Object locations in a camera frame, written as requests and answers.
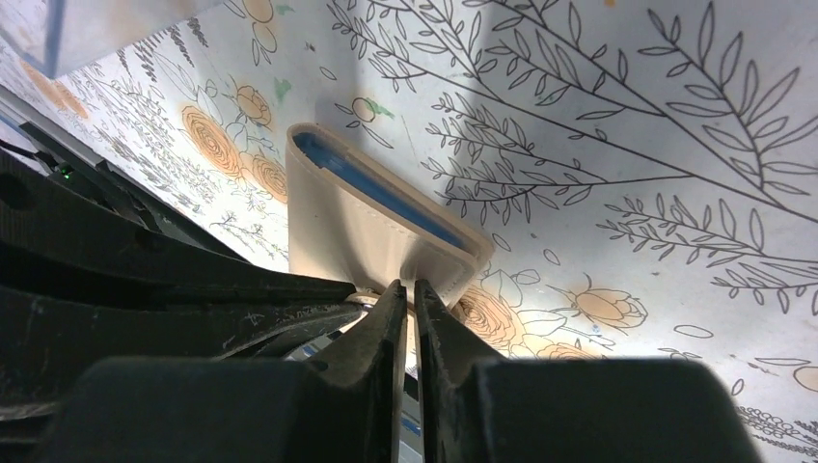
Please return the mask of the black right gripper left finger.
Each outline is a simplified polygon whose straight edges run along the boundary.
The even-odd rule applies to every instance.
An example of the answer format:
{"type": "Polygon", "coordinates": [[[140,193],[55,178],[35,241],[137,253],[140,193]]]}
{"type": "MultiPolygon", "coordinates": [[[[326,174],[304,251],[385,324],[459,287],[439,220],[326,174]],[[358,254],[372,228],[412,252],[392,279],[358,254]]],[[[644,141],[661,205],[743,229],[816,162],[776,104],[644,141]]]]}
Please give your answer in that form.
{"type": "Polygon", "coordinates": [[[124,357],[77,381],[41,462],[395,462],[407,291],[304,361],[124,357]]]}

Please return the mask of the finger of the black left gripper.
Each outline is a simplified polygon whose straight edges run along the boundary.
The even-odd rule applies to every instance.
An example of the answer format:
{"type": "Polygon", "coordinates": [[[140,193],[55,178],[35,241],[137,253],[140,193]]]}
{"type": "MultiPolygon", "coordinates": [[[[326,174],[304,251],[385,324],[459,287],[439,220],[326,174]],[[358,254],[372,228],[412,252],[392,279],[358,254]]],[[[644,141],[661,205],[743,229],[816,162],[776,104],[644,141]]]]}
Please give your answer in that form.
{"type": "Polygon", "coordinates": [[[3,290],[1,403],[51,406],[87,368],[108,357],[286,355],[361,311],[349,302],[135,311],[3,290]]]}
{"type": "Polygon", "coordinates": [[[150,231],[7,154],[1,285],[110,307],[338,303],[349,283],[254,266],[150,231]]]}

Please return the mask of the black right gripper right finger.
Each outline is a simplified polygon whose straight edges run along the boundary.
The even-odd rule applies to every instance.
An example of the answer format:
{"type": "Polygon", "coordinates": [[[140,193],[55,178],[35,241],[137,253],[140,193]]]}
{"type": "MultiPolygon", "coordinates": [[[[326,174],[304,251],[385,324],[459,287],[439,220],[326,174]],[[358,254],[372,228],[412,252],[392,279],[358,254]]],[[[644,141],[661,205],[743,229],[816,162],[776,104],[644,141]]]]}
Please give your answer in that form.
{"type": "Polygon", "coordinates": [[[428,462],[756,462],[704,365],[508,360],[414,286],[428,462]]]}

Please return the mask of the beige card holder wallet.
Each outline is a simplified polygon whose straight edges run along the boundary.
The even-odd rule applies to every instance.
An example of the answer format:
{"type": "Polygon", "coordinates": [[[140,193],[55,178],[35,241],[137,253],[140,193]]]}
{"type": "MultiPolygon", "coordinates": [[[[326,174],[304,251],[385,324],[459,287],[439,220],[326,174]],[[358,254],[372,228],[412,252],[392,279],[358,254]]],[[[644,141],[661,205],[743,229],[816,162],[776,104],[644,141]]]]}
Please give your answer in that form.
{"type": "Polygon", "coordinates": [[[293,274],[382,293],[425,280],[452,307],[494,254],[490,239],[316,123],[286,132],[293,274]]]}

